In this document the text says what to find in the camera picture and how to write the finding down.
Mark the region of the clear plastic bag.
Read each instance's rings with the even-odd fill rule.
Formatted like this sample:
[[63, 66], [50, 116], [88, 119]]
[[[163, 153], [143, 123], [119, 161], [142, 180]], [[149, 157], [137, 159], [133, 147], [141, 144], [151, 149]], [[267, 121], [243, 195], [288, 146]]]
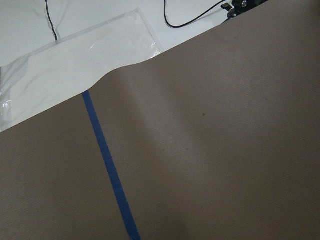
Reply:
[[136, 8], [23, 55], [0, 68], [0, 129], [82, 94], [115, 69], [162, 52]]

